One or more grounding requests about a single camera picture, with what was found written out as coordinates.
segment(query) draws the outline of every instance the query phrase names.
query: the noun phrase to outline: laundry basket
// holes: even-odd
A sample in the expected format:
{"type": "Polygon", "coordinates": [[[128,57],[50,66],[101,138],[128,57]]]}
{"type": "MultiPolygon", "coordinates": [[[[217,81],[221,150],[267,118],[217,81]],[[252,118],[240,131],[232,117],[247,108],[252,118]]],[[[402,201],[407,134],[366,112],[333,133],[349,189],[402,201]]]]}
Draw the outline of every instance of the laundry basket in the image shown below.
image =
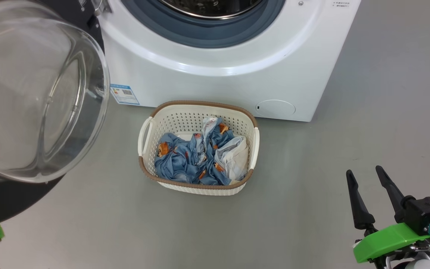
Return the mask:
{"type": "Polygon", "coordinates": [[[142,125],[138,135],[138,162],[147,177],[166,188],[191,194],[234,195],[243,189],[253,174],[258,157],[259,140],[260,134],[256,119],[245,109],[213,102],[167,102],[157,107],[142,125]],[[249,165],[246,176],[240,182],[227,186],[187,184],[158,177],[154,160],[162,135],[174,133],[176,136],[189,140],[193,133],[200,133],[203,118],[211,115],[223,118],[224,124],[235,135],[246,137],[249,147],[249,165]]]}

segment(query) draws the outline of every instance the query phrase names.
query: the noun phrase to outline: washing machine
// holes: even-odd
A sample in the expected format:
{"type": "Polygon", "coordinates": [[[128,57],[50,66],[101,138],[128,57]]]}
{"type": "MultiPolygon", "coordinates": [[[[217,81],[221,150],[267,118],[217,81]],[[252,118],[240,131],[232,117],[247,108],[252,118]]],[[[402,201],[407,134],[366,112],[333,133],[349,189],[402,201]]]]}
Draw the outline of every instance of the washing machine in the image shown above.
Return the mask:
{"type": "Polygon", "coordinates": [[[311,121],[360,4],[94,1],[120,103],[222,102],[292,121],[311,121]]]}

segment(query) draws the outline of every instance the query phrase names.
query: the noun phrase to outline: metal rim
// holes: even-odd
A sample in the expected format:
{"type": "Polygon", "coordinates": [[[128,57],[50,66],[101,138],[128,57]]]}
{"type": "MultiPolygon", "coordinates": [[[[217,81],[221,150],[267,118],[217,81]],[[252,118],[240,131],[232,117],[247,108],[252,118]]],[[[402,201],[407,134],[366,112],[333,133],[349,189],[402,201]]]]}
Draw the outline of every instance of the metal rim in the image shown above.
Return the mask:
{"type": "Polygon", "coordinates": [[[208,20],[225,20],[225,19],[230,19],[233,17],[237,17],[245,12],[248,12],[249,10],[251,10],[252,8],[256,7],[262,0],[258,0],[256,1],[253,5],[249,6],[248,8],[237,12],[237,13],[233,13],[233,14],[227,14],[227,15],[223,15],[223,16],[204,16],[204,15],[200,15],[197,13],[193,13],[190,11],[186,11],[181,9],[180,7],[177,7],[175,5],[172,5],[171,3],[167,2],[167,0],[159,0],[160,2],[162,2],[164,5],[166,5],[167,7],[170,7],[171,9],[174,9],[180,13],[183,13],[185,15],[189,15],[191,17],[196,17],[196,18],[200,18],[200,19],[208,19],[208,20]]]}

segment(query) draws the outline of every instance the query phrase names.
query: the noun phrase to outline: washing machine drum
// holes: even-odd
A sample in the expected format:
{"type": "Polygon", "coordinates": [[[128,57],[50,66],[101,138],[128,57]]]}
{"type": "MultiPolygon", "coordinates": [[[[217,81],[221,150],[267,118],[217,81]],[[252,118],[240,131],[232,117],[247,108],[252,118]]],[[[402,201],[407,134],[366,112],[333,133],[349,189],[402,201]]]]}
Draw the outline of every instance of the washing machine drum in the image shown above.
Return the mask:
{"type": "Polygon", "coordinates": [[[90,2],[0,0],[0,179],[48,182],[92,146],[109,98],[98,28],[90,2]]]}
{"type": "Polygon", "coordinates": [[[199,48],[235,46],[258,36],[285,0],[121,0],[155,33],[199,48]]]}

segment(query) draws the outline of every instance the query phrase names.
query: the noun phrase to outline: gray floor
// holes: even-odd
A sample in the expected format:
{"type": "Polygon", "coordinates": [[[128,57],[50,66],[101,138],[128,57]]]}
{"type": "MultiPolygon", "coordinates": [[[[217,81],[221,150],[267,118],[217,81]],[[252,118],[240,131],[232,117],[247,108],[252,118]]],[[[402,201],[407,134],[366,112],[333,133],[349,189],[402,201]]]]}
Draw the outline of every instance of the gray floor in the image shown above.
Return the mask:
{"type": "Polygon", "coordinates": [[[232,197],[145,178],[136,140],[152,109],[110,105],[80,165],[2,224],[2,269],[374,268],[352,254],[363,232],[345,172],[377,228],[395,222],[375,165],[430,196],[430,1],[364,0],[313,121],[259,119],[258,165],[232,197]]]}

